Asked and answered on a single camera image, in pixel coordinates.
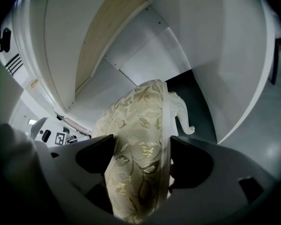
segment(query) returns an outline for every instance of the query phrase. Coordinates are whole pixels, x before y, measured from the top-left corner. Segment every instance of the gray floor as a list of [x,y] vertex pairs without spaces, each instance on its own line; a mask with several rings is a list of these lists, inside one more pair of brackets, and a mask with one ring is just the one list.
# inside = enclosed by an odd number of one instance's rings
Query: gray floor
[[[180,75],[179,78],[174,78],[176,81],[171,79],[172,84],[171,80],[167,81],[169,91],[176,91],[185,101],[189,123],[196,127],[194,134],[185,135],[177,121],[179,135],[192,138],[194,143],[200,140],[216,144],[207,104],[197,83],[189,79],[192,72],[187,73],[187,80]],[[253,110],[221,146],[242,152],[277,180],[281,179],[281,47],[276,84],[272,85],[269,81],[266,83]]]

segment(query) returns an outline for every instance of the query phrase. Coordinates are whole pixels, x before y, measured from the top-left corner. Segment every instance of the rectangular black hole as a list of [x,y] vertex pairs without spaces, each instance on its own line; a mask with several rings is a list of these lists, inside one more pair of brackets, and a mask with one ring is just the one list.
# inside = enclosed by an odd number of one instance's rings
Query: rectangular black hole
[[239,180],[238,182],[239,185],[242,187],[249,203],[253,202],[263,192],[263,188],[254,178],[244,178]]

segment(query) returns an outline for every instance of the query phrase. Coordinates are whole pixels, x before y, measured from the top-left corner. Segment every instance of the white curved leg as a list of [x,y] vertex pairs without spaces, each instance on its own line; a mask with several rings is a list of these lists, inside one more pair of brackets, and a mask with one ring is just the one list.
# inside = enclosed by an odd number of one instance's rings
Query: white curved leg
[[171,114],[178,116],[181,127],[186,134],[193,134],[195,132],[195,127],[189,126],[188,124],[188,114],[185,102],[176,93],[169,93],[169,98],[172,103],[170,106]]

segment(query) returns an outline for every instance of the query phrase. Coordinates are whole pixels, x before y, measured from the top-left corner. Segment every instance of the black metal leg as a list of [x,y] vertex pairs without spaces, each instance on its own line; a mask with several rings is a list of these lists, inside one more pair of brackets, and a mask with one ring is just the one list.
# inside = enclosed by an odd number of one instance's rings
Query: black metal leg
[[274,66],[273,66],[273,74],[271,79],[272,85],[275,85],[276,83],[276,78],[278,73],[278,61],[279,61],[279,45],[278,45],[278,41],[275,40]]

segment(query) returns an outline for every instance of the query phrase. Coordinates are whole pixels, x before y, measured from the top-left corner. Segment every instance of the wooden panel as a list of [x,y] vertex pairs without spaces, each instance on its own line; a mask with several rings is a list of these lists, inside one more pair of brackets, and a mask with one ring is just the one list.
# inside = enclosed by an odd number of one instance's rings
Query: wooden panel
[[144,7],[147,0],[105,0],[92,20],[85,36],[76,73],[76,93],[93,76],[109,46]]

